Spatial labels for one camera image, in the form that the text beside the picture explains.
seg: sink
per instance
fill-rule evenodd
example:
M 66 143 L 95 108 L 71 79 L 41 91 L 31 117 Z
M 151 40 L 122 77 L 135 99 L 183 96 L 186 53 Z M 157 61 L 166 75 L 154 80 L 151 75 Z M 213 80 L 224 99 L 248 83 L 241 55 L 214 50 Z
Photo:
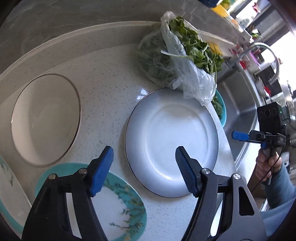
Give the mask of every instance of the sink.
M 227 113 L 224 126 L 235 164 L 244 156 L 249 143 L 233 140 L 231 133 L 240 131 L 249 133 L 258 122 L 258 97 L 252 86 L 251 75 L 242 69 L 229 69 L 225 64 L 217 76 L 217 89 L 221 94 Z

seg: chrome faucet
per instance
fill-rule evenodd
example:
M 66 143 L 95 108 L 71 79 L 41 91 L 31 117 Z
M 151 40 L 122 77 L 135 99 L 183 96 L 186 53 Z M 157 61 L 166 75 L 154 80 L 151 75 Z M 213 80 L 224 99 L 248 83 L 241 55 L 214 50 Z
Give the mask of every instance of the chrome faucet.
M 250 51 L 253 51 L 253 50 L 259 49 L 259 48 L 268 49 L 272 53 L 272 55 L 274 56 L 274 58 L 276 60 L 276 72 L 275 72 L 274 76 L 268 81 L 269 84 L 272 85 L 278 79 L 278 77 L 279 77 L 279 59 L 276 57 L 276 55 L 274 54 L 274 52 L 271 50 L 271 48 L 267 44 L 264 44 L 264 43 L 254 43 L 250 47 L 248 47 L 244 52 L 242 52 L 241 54 L 232 56 L 230 59 L 228 59 L 226 61 L 226 63 L 228 65 L 228 67 L 233 68 Z

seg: screw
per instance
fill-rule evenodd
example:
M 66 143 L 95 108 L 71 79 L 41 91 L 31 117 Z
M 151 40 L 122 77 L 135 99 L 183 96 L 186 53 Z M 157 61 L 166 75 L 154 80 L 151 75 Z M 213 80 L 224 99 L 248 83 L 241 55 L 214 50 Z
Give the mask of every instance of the screw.
M 208 168 L 202 169 L 202 173 L 208 175 L 211 171 Z
M 78 171 L 80 174 L 86 174 L 87 173 L 87 169 L 86 168 L 81 168 Z
M 236 180 L 239 180 L 239 179 L 240 179 L 240 174 L 238 174 L 238 173 L 234 173 L 234 174 L 233 174 L 233 177 L 234 177 Z
M 57 176 L 57 175 L 55 175 L 54 173 L 52 173 L 52 174 L 50 174 L 50 175 L 48 176 L 48 179 L 49 179 L 49 180 L 53 180 L 53 179 L 56 178 L 56 176 Z

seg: hand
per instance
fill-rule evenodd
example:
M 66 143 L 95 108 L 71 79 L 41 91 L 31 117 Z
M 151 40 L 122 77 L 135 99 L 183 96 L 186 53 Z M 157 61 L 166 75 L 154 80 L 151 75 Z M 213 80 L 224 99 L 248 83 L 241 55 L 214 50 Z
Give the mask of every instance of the hand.
M 276 162 L 279 158 L 278 153 L 276 156 L 270 157 L 268 162 L 266 161 L 266 157 L 264 156 L 262 149 L 259 150 L 258 157 L 256 158 L 256 176 L 261 180 L 264 175 L 269 171 L 272 165 Z M 280 158 L 277 163 L 274 165 L 273 172 L 278 172 L 281 169 L 281 164 L 283 160 Z M 266 181 L 271 176 L 271 172 L 269 171 L 265 178 L 262 180 L 263 182 Z

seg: gray sleeve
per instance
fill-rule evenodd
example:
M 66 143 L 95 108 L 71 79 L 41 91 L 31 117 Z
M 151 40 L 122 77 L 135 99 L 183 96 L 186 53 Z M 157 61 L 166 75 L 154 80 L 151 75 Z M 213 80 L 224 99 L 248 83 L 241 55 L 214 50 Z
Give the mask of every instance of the gray sleeve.
M 267 185 L 267 182 L 262 182 L 262 184 L 265 187 L 267 201 L 271 209 L 296 197 L 296 187 L 290 181 L 284 164 L 278 172 L 272 174 L 270 185 Z

